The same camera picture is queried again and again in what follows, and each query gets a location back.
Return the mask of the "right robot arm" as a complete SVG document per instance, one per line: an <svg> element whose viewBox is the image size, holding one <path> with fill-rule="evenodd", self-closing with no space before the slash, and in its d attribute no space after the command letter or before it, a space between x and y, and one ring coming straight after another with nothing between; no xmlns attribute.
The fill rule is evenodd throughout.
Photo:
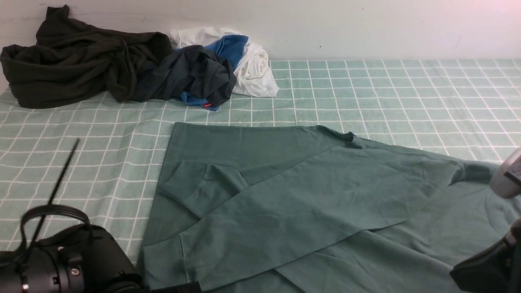
<svg viewBox="0 0 521 293"><path fill-rule="evenodd" d="M491 190L503 199L521 193L521 151L517 149L490 181ZM521 222L486 250L458 263L450 271L458 288L469 293L519 293L521 291Z"/></svg>

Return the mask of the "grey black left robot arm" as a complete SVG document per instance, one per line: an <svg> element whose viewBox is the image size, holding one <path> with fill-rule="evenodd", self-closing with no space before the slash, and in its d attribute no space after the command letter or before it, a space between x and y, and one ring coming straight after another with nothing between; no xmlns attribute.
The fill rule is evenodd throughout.
<svg viewBox="0 0 521 293"><path fill-rule="evenodd" d="M104 228L74 225L1 252L2 293L151 293Z"/></svg>

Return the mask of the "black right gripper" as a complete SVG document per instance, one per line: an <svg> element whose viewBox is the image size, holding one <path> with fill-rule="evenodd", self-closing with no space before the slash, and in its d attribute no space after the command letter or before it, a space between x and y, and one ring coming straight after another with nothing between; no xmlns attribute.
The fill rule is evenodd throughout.
<svg viewBox="0 0 521 293"><path fill-rule="evenodd" d="M521 291L521 221L497 243L450 271L462 291L470 293L519 293Z"/></svg>

